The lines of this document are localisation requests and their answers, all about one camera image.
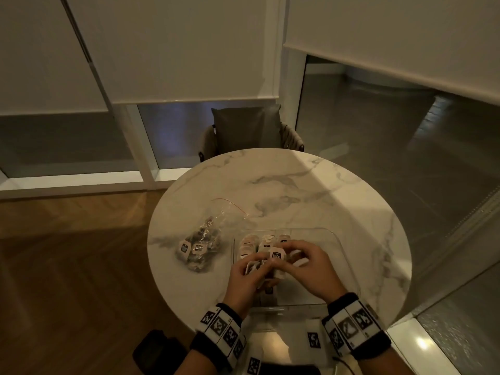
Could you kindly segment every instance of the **chair cushion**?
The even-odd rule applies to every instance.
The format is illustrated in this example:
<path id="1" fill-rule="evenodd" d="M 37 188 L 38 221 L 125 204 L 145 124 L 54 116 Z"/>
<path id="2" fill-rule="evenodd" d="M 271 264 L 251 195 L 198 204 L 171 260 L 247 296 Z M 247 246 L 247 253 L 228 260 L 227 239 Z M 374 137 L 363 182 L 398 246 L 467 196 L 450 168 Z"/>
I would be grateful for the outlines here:
<path id="1" fill-rule="evenodd" d="M 212 109 L 219 154 L 254 147 L 281 147 L 279 108 Z"/>

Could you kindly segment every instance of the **cable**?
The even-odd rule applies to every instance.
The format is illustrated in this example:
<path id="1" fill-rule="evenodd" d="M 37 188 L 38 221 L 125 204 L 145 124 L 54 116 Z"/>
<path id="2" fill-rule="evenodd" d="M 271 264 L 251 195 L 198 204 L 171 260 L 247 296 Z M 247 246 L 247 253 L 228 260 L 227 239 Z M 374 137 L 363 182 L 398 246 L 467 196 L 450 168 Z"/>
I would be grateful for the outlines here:
<path id="1" fill-rule="evenodd" d="M 352 369 L 352 368 L 350 368 L 350 367 L 349 367 L 349 365 L 348 365 L 346 362 L 344 362 L 342 359 L 337 358 L 337 357 L 332 357 L 332 359 L 333 359 L 333 360 L 336 360 L 336 361 L 338 361 L 338 362 L 340 362 L 340 363 L 342 363 L 344 366 L 346 366 L 346 367 L 349 369 L 349 371 L 351 372 L 351 374 L 356 375 L 356 374 L 354 373 L 353 369 Z"/>

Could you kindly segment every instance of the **transparent bin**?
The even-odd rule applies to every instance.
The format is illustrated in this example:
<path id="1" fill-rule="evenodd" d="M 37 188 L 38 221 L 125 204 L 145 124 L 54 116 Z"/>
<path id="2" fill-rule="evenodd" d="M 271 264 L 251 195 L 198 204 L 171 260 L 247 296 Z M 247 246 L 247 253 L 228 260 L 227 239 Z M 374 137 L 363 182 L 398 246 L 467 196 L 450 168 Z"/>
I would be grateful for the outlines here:
<path id="1" fill-rule="evenodd" d="M 239 244 L 241 240 L 249 234 L 258 235 L 260 239 L 266 234 L 273 234 L 278 237 L 281 234 L 290 235 L 290 239 L 303 239 L 312 242 L 327 252 L 335 271 L 339 275 L 347 290 L 359 295 L 359 284 L 354 277 L 351 265 L 347 261 L 345 252 L 337 236 L 325 228 L 288 228 L 288 229 L 267 229 L 267 230 L 242 230 L 234 237 L 232 245 L 233 263 L 239 260 Z M 285 275 L 276 287 L 277 305 L 264 307 L 260 304 L 260 299 L 256 298 L 251 314 L 279 314 L 282 317 L 324 317 L 326 306 L 320 298 L 311 295 L 299 282 L 289 274 Z"/>

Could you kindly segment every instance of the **round marble table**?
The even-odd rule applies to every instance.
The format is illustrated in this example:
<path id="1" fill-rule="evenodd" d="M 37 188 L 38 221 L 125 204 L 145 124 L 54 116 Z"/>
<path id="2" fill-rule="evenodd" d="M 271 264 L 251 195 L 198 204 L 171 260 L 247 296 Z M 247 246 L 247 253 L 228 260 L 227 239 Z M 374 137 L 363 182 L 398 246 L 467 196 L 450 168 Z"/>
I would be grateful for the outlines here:
<path id="1" fill-rule="evenodd" d="M 407 296 L 411 256 L 403 227 L 365 181 L 326 159 L 299 151 L 256 148 L 209 159 L 181 176 L 160 199 L 149 225 L 147 254 L 154 281 L 191 329 L 220 302 L 230 250 L 196 273 L 175 257 L 209 201 L 222 197 L 250 215 L 255 229 L 324 227 L 339 238 L 361 296 L 390 325 Z"/>

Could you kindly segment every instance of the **herringbone wood floor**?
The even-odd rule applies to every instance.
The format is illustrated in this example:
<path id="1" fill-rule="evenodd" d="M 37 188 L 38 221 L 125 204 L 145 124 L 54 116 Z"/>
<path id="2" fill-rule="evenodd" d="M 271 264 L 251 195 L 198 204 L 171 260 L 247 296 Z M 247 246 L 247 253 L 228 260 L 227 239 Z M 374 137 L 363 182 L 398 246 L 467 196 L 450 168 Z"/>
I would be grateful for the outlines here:
<path id="1" fill-rule="evenodd" d="M 1 374 L 138 374 L 151 329 L 189 344 L 147 261 L 162 193 L 0 202 Z"/>

